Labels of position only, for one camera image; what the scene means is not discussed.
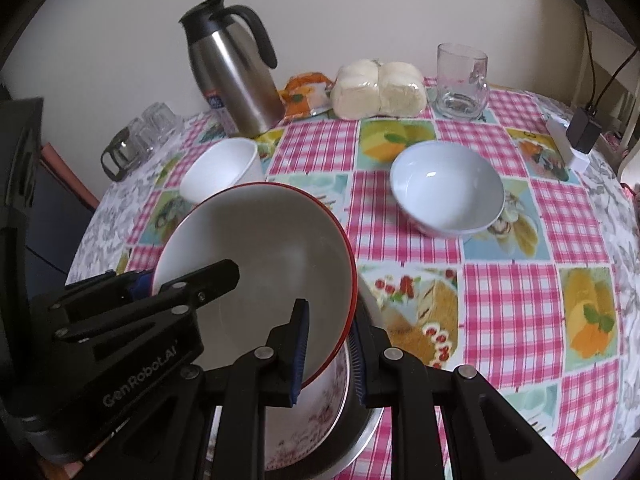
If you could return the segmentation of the pink floral plate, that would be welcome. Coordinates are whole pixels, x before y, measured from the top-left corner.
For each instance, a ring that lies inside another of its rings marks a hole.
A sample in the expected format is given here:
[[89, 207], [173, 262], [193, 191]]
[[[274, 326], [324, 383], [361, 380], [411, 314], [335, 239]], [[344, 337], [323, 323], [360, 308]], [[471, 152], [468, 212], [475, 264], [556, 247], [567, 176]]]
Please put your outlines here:
[[347, 346], [299, 393], [292, 408], [267, 408], [265, 471], [291, 466], [326, 440], [343, 411], [349, 384]]

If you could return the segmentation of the red rimmed ceramic bowl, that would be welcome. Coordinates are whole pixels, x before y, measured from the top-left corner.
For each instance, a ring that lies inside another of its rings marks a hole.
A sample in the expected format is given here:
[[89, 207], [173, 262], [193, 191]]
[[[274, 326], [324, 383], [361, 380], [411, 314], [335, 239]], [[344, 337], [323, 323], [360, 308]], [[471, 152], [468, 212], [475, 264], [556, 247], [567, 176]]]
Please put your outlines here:
[[153, 288], [224, 259], [238, 265], [239, 283], [198, 308], [204, 344], [198, 365], [229, 365], [264, 344], [304, 298], [309, 385], [340, 350], [356, 309], [355, 257], [340, 222], [299, 188], [270, 182], [227, 188], [180, 222], [160, 253]]

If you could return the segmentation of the large stainless steel bowl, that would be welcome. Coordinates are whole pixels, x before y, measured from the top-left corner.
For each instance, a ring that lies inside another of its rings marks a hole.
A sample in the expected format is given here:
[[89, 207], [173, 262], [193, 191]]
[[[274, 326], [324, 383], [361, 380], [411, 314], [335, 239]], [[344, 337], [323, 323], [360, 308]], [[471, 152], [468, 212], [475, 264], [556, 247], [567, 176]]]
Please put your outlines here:
[[262, 478], [264, 479], [331, 479], [347, 468], [364, 450], [371, 440], [382, 417], [382, 411], [363, 408], [356, 395], [352, 381], [352, 366], [349, 360], [349, 384], [346, 402], [332, 431], [318, 448], [299, 462], [281, 469], [265, 471], [265, 430], [264, 452], [262, 452]]

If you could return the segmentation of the white square cup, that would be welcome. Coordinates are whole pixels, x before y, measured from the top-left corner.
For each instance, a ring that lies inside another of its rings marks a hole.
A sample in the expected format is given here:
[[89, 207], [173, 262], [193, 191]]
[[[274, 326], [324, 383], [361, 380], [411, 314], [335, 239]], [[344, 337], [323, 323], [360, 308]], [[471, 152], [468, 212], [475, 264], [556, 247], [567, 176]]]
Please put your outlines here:
[[183, 176], [179, 194], [200, 204], [227, 188], [264, 180], [257, 144], [244, 138], [221, 140], [194, 162]]

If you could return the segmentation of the light blue ceramic bowl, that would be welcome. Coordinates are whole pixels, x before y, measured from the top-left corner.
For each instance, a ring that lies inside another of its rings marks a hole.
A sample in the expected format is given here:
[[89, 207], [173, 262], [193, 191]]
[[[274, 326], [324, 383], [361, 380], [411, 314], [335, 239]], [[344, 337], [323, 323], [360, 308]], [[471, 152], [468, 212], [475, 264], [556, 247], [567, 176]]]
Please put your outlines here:
[[403, 150], [390, 167], [390, 192], [419, 231], [440, 238], [486, 230], [506, 201], [491, 163], [470, 148], [446, 141], [420, 142]]

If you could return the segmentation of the clear drinking glass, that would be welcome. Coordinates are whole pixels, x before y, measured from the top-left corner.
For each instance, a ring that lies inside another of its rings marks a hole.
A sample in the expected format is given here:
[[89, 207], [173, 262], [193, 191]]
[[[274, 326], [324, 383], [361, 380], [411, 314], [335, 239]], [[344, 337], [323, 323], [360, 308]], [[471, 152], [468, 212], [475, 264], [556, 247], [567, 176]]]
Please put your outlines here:
[[142, 113], [143, 119], [151, 125], [160, 136], [170, 136], [182, 129], [183, 120], [164, 102], [156, 102]]
[[143, 118], [134, 118], [128, 124], [128, 130], [144, 159], [153, 157], [162, 145], [162, 136], [157, 128]]

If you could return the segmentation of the clear drinking glass rear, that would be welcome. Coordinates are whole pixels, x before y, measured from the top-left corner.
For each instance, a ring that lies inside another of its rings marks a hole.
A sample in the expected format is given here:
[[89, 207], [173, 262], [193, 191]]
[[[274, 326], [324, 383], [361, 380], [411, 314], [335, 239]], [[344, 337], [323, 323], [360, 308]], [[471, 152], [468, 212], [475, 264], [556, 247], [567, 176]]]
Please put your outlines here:
[[183, 120], [164, 102], [156, 102], [142, 113], [143, 119], [151, 125], [160, 136], [170, 136], [182, 129]]

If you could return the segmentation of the stainless steel thermos jug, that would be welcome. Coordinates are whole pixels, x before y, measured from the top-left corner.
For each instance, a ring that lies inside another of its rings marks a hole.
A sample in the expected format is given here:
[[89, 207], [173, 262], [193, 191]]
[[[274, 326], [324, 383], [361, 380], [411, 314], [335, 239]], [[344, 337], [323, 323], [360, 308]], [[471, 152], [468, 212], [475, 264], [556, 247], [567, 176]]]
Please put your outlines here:
[[268, 32], [248, 6], [205, 0], [180, 18], [192, 74], [228, 136], [255, 139], [284, 117]]

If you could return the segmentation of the orange snack packet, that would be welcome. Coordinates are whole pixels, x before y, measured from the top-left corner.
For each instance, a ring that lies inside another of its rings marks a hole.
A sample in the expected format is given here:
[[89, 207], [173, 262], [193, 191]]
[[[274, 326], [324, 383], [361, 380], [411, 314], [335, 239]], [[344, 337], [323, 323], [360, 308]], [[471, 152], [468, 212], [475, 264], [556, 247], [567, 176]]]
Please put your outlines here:
[[291, 77], [279, 91], [284, 105], [282, 122], [296, 122], [321, 115], [331, 109], [330, 91], [334, 82], [319, 72], [302, 73]]

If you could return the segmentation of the packaged white steamed buns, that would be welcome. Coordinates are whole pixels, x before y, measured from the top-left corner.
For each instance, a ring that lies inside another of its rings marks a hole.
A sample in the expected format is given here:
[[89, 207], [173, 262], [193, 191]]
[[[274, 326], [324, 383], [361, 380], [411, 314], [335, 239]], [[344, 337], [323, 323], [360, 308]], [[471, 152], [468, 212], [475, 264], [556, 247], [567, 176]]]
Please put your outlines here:
[[359, 60], [338, 70], [331, 102], [344, 120], [416, 117], [427, 104], [424, 77], [410, 63]]

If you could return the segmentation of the white power strip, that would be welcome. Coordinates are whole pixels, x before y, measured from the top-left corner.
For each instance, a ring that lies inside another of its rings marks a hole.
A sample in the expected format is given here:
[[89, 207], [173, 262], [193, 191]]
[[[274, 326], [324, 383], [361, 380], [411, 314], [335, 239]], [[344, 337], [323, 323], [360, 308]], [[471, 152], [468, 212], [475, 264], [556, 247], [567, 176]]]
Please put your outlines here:
[[546, 128], [563, 159], [570, 170], [583, 174], [590, 165], [587, 154], [575, 150], [567, 137], [568, 123], [561, 117], [551, 114], [546, 120]]

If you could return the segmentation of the black power adapter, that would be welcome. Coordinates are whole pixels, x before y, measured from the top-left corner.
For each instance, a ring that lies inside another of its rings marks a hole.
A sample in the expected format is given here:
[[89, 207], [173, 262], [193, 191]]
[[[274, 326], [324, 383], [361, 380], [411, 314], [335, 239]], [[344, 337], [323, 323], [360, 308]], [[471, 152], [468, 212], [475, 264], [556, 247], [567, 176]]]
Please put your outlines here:
[[602, 126], [585, 107], [577, 107], [566, 130], [570, 146], [582, 154], [589, 154], [596, 145]]

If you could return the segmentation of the clear glass mug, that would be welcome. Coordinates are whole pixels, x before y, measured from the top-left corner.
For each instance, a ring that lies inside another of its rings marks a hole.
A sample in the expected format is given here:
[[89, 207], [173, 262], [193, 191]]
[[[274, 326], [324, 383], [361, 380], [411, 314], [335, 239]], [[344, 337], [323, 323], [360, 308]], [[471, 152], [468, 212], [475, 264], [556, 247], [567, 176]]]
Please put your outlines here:
[[482, 50], [443, 42], [437, 47], [435, 105], [442, 116], [477, 120], [489, 99], [488, 55]]

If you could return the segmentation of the cream wooden chair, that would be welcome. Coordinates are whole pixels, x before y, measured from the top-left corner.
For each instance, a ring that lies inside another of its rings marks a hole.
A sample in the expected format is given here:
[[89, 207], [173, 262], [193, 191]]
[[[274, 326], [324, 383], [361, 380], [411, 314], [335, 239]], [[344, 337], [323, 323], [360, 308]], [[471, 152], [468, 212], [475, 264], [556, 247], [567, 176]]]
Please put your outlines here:
[[611, 0], [573, 0], [582, 59], [570, 105], [589, 107], [603, 127], [598, 150], [620, 183], [639, 189], [639, 45]]

